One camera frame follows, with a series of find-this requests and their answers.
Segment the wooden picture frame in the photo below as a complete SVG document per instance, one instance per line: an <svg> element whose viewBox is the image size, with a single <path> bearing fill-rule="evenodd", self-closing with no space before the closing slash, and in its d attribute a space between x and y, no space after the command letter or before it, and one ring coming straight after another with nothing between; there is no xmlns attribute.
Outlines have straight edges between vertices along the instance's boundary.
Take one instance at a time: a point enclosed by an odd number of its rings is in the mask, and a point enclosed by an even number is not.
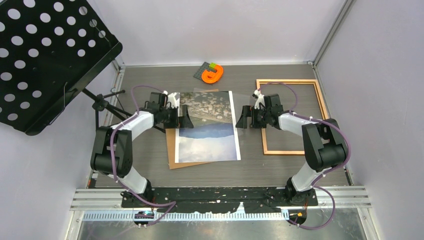
<svg viewBox="0 0 424 240"><path fill-rule="evenodd" d="M271 84L272 82L284 83L288 85L312 85L315 91L315 97L318 102L318 106L321 113L321 119L328 119L329 113L327 106L324 101L324 97L321 91L320 84L316 79L257 79L256 88L259 89L266 84ZM266 129L261 129L261 138L262 138L262 149L265 156L302 156L305 154L303 150L269 150L266 136Z"/></svg>

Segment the transparent acrylic sheet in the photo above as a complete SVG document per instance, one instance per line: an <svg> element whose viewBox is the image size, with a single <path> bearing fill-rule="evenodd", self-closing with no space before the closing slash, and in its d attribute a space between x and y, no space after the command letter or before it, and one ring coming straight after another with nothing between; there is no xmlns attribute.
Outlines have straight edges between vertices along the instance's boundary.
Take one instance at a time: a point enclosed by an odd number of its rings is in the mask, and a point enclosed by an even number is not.
<svg viewBox="0 0 424 240"><path fill-rule="evenodd" d="M233 136L238 142L246 130L236 128L242 107L251 103L251 97L231 90L200 89L189 92L185 104L194 125L194 139L223 139Z"/></svg>

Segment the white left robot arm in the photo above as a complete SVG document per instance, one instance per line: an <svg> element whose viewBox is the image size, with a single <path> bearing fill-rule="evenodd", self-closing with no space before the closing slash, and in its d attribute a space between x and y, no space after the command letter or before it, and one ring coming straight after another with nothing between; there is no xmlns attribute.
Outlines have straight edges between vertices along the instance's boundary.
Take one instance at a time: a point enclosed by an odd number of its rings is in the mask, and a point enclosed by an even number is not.
<svg viewBox="0 0 424 240"><path fill-rule="evenodd" d="M143 107L122 122L96 130L90 167L135 192L141 207L153 202L150 181L133 167L133 141L145 131L162 124L164 129L193 128L187 105L179 92L152 92Z"/></svg>

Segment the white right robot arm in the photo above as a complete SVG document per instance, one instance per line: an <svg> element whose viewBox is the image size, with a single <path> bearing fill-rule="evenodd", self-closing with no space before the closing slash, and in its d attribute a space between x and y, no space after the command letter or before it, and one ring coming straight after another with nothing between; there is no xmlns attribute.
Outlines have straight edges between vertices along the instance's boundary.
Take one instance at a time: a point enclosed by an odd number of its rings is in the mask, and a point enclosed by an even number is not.
<svg viewBox="0 0 424 240"><path fill-rule="evenodd" d="M275 129L288 131L302 137L305 164L284 187L283 199L291 205L299 205L311 195L320 176L345 162L348 156L347 144L337 131L337 122L332 119L312 120L296 116L284 110L278 94L253 95L254 105L242 108L236 128Z"/></svg>

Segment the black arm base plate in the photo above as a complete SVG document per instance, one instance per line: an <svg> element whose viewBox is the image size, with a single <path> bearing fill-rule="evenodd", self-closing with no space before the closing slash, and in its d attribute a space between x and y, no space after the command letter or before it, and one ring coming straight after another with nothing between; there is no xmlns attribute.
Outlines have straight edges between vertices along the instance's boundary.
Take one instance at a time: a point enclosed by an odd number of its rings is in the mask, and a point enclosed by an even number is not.
<svg viewBox="0 0 424 240"><path fill-rule="evenodd" d="M155 187L141 197L155 205L158 212L171 213L234 213L243 207L246 213L276 213L280 207L315 207L316 192L309 190L289 196L284 188L263 187Z"/></svg>

